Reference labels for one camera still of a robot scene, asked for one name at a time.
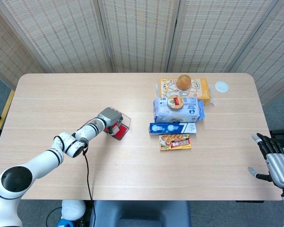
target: woven panel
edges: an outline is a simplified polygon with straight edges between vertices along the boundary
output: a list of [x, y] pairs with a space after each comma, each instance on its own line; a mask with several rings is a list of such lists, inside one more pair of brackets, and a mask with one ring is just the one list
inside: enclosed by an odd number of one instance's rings
[[0, 15], [0, 79], [15, 89], [24, 74], [42, 72], [40, 64]]
[[284, 1], [231, 71], [254, 77], [262, 104], [284, 90]]
[[187, 0], [172, 71], [225, 72], [271, 2]]
[[91, 0], [2, 0], [48, 68], [110, 72]]
[[176, 0], [102, 0], [116, 72], [163, 72]]

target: black cable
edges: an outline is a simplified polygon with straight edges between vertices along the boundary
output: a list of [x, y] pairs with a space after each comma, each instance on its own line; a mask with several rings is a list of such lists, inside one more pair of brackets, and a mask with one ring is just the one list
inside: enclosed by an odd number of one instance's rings
[[48, 215], [47, 215], [47, 218], [46, 218], [46, 227], [48, 227], [48, 225], [47, 225], [47, 221], [48, 221], [48, 218], [49, 218], [49, 216], [55, 211], [55, 210], [58, 210], [58, 209], [61, 209], [62, 207], [57, 207], [57, 208], [55, 208], [55, 209], [53, 209]]
[[90, 200], [91, 200], [92, 203], [93, 203], [93, 210], [94, 210], [94, 216], [95, 216], [93, 227], [95, 227], [95, 223], [96, 223], [96, 211], [95, 211], [95, 204], [94, 204], [93, 198], [92, 198], [92, 196], [91, 196], [91, 192], [90, 192], [90, 186], [89, 186], [89, 162], [87, 161], [87, 157], [86, 157], [86, 152], [88, 151], [88, 148], [89, 148], [89, 147], [87, 146], [86, 149], [83, 151], [83, 156], [85, 157], [85, 161], [86, 161], [86, 167], [87, 167], [87, 187], [89, 188], [89, 197], [90, 197]]

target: biscuit package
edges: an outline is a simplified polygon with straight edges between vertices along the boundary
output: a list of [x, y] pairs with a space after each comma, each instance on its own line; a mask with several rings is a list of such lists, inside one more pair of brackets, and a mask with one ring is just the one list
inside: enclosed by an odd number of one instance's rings
[[191, 149], [189, 134], [159, 135], [160, 150]]

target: red object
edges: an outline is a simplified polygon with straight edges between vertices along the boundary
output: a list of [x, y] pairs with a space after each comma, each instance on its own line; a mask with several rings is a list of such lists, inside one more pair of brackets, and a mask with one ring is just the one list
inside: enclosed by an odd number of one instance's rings
[[117, 140], [121, 140], [124, 137], [124, 135], [127, 133], [127, 131], [128, 131], [128, 128], [125, 125], [121, 124], [119, 126], [119, 132], [117, 132], [116, 135], [112, 137], [114, 137]]
[[179, 105], [179, 100], [177, 97], [174, 98], [175, 105]]

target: gray floor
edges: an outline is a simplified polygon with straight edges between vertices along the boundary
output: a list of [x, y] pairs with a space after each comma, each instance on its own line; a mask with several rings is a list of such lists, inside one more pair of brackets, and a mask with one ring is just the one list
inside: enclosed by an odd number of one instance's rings
[[[0, 113], [9, 91], [10, 89], [0, 82]], [[266, 105], [264, 112], [270, 130], [284, 129], [284, 94]], [[22, 200], [18, 215], [24, 227], [45, 226], [48, 213], [60, 205], [61, 201]], [[55, 227], [60, 216], [59, 211], [55, 211], [49, 217], [48, 226]], [[284, 207], [281, 201], [192, 201], [191, 218], [194, 227], [281, 227]]]

